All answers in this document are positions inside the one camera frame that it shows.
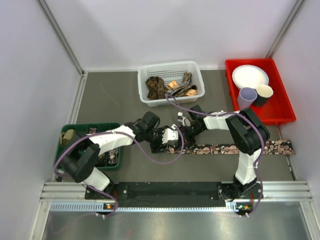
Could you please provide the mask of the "white paper plates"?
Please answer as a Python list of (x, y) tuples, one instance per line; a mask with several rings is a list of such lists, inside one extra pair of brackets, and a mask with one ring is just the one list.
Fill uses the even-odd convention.
[(232, 81), (240, 90), (243, 88), (256, 89), (260, 85), (269, 84), (269, 76), (260, 67), (244, 64), (236, 67), (232, 74)]

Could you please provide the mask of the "red plastic bin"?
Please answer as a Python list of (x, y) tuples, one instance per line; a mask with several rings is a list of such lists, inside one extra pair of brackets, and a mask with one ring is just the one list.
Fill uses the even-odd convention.
[(264, 70), (269, 77), (269, 85), (273, 89), (273, 95), (265, 105), (251, 107), (259, 119), (267, 126), (280, 126), (294, 122), (296, 120), (294, 110), (277, 66), (271, 58), (227, 59), (225, 61), (225, 76), (228, 82), (233, 109), (235, 111), (239, 110), (237, 98), (240, 90), (232, 80), (232, 73), (237, 67), (242, 65), (254, 65)]

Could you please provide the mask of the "rolled purple floral tie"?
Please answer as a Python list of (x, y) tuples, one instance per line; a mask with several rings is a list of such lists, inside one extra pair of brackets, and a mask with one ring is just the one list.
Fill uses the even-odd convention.
[(97, 132), (97, 128), (95, 128), (95, 127), (90, 127), (89, 128), (89, 131), (88, 131), (89, 134), (94, 134), (96, 132)]

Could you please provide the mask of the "rolled pink floral tie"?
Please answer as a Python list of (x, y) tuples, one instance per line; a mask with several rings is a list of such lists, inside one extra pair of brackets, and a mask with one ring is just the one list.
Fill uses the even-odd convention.
[(119, 161), (119, 149), (115, 148), (108, 151), (107, 160), (109, 165), (116, 165)]

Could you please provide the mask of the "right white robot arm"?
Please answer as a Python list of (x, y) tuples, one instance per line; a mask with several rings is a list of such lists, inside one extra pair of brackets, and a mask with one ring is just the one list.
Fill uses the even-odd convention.
[(185, 123), (183, 120), (179, 128), (184, 144), (194, 145), (196, 136), (204, 131), (229, 131), (238, 149), (238, 165), (233, 182), (221, 188), (221, 195), (230, 200), (245, 198), (260, 179), (257, 173), (258, 163), (266, 141), (270, 138), (265, 125), (251, 108), (235, 112), (205, 113), (196, 105), (188, 113), (191, 121)]

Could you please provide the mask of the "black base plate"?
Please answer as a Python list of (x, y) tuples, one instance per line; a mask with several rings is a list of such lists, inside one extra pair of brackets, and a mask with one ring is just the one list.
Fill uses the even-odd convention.
[(232, 182), (118, 182), (107, 189), (122, 208), (222, 207), (226, 200), (258, 200), (261, 184), (243, 190)]

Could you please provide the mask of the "aluminium frame rail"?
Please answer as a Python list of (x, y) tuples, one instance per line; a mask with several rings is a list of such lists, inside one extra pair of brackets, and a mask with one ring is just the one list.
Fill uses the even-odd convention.
[[(79, 202), (85, 199), (85, 187), (74, 182), (46, 182), (41, 202)], [(306, 181), (264, 181), (263, 202), (309, 202), (313, 196)]]

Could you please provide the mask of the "lilac paper cup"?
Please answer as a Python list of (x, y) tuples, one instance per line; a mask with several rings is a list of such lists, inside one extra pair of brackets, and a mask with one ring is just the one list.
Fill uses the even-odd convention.
[(254, 88), (244, 87), (239, 90), (237, 104), (240, 110), (248, 108), (257, 99), (258, 94)]

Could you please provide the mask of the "pink floral dark tie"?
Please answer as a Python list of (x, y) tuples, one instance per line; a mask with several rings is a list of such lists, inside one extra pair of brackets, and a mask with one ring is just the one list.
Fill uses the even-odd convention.
[[(182, 154), (189, 155), (237, 155), (240, 149), (234, 143), (223, 144), (186, 144)], [(295, 155), (289, 139), (268, 140), (263, 149), (264, 155)]]

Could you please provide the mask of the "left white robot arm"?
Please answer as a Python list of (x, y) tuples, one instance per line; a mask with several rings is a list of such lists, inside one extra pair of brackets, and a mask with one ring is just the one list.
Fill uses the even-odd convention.
[(148, 142), (152, 151), (169, 142), (171, 129), (157, 127), (160, 118), (148, 111), (136, 122), (128, 122), (117, 128), (96, 133), (71, 130), (66, 145), (54, 165), (61, 167), (75, 183), (96, 190), (102, 198), (109, 198), (114, 191), (113, 181), (96, 164), (101, 155), (124, 146)]

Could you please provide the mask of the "rolled olive green tie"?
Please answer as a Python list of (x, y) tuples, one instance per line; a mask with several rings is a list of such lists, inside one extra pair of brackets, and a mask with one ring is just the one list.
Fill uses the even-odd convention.
[(74, 135), (75, 135), (74, 129), (68, 129), (66, 132), (61, 132), (59, 136), (60, 144), (63, 147), (67, 146)]

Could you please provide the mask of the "grey orange pattern tie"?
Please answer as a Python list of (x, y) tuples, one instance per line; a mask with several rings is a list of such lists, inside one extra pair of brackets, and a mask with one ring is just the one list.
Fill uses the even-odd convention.
[(192, 84), (191, 72), (184, 72), (181, 83), (177, 83), (175, 80), (173, 80), (167, 85), (167, 88), (167, 94), (175, 98), (195, 96), (197, 94), (197, 86)]

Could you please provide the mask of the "brown leaf pattern tie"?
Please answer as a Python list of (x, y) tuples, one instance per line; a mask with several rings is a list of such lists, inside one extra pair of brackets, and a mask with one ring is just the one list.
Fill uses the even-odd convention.
[(165, 98), (168, 89), (161, 77), (151, 76), (145, 81), (145, 84), (148, 88), (147, 98), (149, 100), (161, 100)]

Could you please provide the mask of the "white plastic basket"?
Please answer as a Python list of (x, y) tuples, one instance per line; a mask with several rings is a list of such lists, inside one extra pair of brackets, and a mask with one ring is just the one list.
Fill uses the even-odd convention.
[(196, 86), (196, 95), (177, 97), (180, 104), (195, 102), (198, 98), (205, 94), (205, 85), (198, 64), (195, 61), (176, 61), (167, 63), (150, 64), (141, 67), (137, 74), (138, 94), (140, 100), (149, 107), (158, 107), (169, 105), (173, 99), (155, 99), (151, 100), (147, 97), (149, 90), (146, 81), (149, 77), (160, 77), (167, 86), (172, 81), (178, 84), (182, 83), (185, 72), (192, 74), (191, 84)]

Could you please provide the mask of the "green divided organizer tray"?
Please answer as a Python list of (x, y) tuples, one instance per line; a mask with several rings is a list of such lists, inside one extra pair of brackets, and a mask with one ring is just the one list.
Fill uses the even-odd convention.
[[(60, 131), (60, 133), (64, 133), (69, 129), (74, 129), (75, 133), (83, 132), (89, 134), (88, 131), (90, 128), (97, 128), (96, 133), (110, 131), (118, 128), (120, 124), (118, 122), (105, 122), (105, 123), (82, 123), (82, 124), (67, 124), (64, 125)], [(65, 146), (60, 144), (60, 140), (56, 150), (55, 156), (55, 163), (59, 159), (60, 155), (62, 154)], [(115, 165), (108, 164), (108, 152), (102, 154), (99, 157), (99, 160), (96, 163), (96, 167), (101, 171), (111, 171), (111, 170), (118, 170), (121, 166), (121, 158), (122, 158), (122, 147), (118, 147), (118, 163)]]

